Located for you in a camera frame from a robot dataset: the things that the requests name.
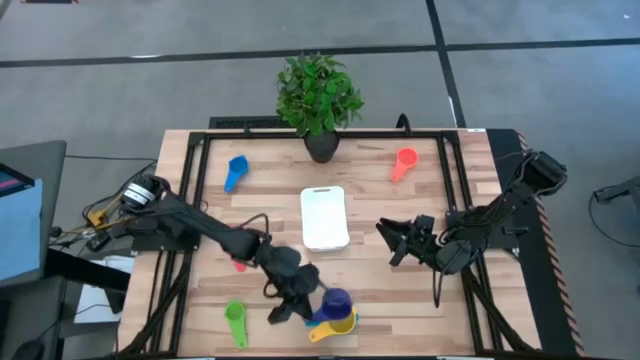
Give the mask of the black plant pot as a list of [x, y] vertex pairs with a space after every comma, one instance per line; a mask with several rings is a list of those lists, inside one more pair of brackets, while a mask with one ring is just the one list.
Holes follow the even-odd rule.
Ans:
[[320, 135], [307, 134], [304, 144], [313, 161], [328, 163], [334, 156], [340, 138], [336, 132], [323, 131]]

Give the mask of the yellow measuring cup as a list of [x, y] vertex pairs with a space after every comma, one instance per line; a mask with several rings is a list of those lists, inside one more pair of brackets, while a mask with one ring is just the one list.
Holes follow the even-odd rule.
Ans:
[[355, 307], [351, 307], [350, 310], [351, 312], [341, 319], [314, 321], [314, 326], [311, 326], [308, 332], [308, 340], [311, 343], [317, 343], [326, 338], [346, 335], [352, 332], [359, 321], [359, 315]]

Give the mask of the orange measuring cup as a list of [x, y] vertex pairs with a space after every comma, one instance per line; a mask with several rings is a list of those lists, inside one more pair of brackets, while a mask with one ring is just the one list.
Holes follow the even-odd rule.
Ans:
[[417, 151], [411, 147], [401, 148], [396, 153], [396, 162], [391, 172], [391, 180], [399, 182], [419, 161]]

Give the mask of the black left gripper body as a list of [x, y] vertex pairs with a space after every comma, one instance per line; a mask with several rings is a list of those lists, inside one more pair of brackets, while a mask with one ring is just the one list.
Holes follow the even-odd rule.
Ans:
[[309, 295], [319, 286], [319, 270], [308, 263], [298, 268], [293, 275], [275, 275], [272, 278], [276, 288], [276, 296], [284, 303], [293, 305], [306, 305], [309, 302]]

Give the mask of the black computer mouse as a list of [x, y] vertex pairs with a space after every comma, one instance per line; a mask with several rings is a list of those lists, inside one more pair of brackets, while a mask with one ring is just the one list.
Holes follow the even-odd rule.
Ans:
[[10, 360], [42, 360], [45, 346], [41, 340], [33, 339], [19, 345]]

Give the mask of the teal measuring cup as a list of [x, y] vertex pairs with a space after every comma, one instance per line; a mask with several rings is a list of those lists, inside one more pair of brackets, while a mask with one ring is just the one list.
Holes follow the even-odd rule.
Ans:
[[304, 325], [306, 327], [317, 327], [321, 324], [329, 324], [333, 328], [335, 328], [338, 332], [346, 332], [348, 328], [354, 327], [360, 320], [359, 314], [353, 310], [352, 313], [343, 319], [338, 320], [312, 320], [312, 321], [304, 321]]

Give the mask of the light blue box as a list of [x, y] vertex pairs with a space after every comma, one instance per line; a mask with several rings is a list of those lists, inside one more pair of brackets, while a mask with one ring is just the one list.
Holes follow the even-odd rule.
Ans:
[[0, 197], [0, 281], [40, 267], [43, 183]]

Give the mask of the white paper sheet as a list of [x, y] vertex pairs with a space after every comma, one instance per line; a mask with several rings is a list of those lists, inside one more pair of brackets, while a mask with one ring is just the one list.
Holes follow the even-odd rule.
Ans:
[[[131, 274], [134, 259], [132, 257], [110, 255], [102, 260], [92, 260], [92, 263]], [[92, 285], [84, 285], [82, 287], [76, 312], [77, 314], [74, 317], [76, 324], [119, 322], [121, 319], [121, 310], [113, 312], [106, 292]]]

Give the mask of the white plastic basket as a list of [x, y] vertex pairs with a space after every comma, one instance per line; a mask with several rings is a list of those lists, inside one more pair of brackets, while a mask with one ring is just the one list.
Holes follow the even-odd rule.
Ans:
[[300, 193], [302, 238], [312, 252], [329, 252], [350, 243], [345, 192], [340, 186], [305, 188]]

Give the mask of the small blue measuring cup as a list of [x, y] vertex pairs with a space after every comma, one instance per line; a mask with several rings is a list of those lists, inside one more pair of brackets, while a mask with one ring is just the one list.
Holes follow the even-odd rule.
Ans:
[[232, 193], [240, 179], [248, 173], [249, 165], [245, 155], [239, 155], [229, 161], [228, 174], [224, 184], [224, 191]]

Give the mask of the purple measuring cup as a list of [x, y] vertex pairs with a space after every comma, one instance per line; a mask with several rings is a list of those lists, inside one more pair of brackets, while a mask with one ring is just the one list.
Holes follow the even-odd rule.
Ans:
[[322, 297], [321, 306], [316, 310], [310, 324], [343, 320], [352, 313], [353, 302], [349, 293], [341, 288], [329, 288]]

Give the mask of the green measuring cup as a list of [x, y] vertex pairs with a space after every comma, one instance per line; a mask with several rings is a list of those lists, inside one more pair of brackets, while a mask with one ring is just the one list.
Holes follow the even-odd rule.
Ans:
[[242, 302], [233, 300], [226, 305], [224, 316], [230, 327], [234, 344], [238, 349], [248, 347], [245, 315], [245, 306]]

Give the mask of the black aluminium table frame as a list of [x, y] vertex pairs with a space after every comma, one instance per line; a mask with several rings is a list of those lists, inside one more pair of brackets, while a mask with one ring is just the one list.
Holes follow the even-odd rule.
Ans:
[[[406, 221], [419, 214], [441, 219], [451, 203], [461, 203], [457, 183], [445, 185], [441, 160], [466, 167], [472, 200], [490, 202], [500, 191], [487, 135], [458, 133], [454, 151], [444, 129], [352, 129], [345, 132], [334, 158], [313, 162], [303, 142], [290, 130], [260, 130], [250, 136], [234, 130], [214, 132], [203, 147], [185, 130], [165, 133], [156, 172], [173, 188], [188, 187], [189, 202], [222, 222], [268, 229], [276, 244], [301, 248], [300, 193], [307, 187], [344, 189], [350, 243], [334, 252], [304, 251], [302, 259], [319, 268], [329, 286], [346, 289], [360, 320], [349, 334], [308, 340], [299, 317], [271, 325], [274, 301], [263, 296], [265, 276], [258, 269], [237, 272], [219, 245], [202, 240], [193, 254], [183, 317], [167, 314], [160, 345], [180, 334], [182, 356], [226, 357], [237, 354], [224, 316], [232, 300], [244, 303], [249, 345], [244, 355], [425, 356], [470, 355], [474, 351], [463, 285], [445, 279], [439, 303], [432, 300], [430, 270], [413, 258], [389, 265], [390, 252], [376, 229], [382, 217]], [[399, 182], [391, 172], [399, 149], [414, 148], [417, 164]], [[229, 161], [245, 155], [249, 170], [232, 193], [224, 191]]]

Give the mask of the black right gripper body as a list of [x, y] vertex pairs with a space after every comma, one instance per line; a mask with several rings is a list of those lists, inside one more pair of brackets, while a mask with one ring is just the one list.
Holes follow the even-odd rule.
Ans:
[[436, 254], [440, 249], [436, 242], [438, 236], [433, 233], [434, 223], [433, 217], [418, 215], [401, 231], [402, 252], [428, 266], [437, 266]]

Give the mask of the black mat with striped edge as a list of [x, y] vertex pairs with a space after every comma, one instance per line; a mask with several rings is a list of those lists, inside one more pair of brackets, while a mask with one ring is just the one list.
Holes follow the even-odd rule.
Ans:
[[569, 298], [557, 244], [541, 199], [519, 209], [515, 228], [518, 254], [485, 254], [494, 301], [511, 327], [529, 345], [553, 355], [583, 356], [584, 344]]

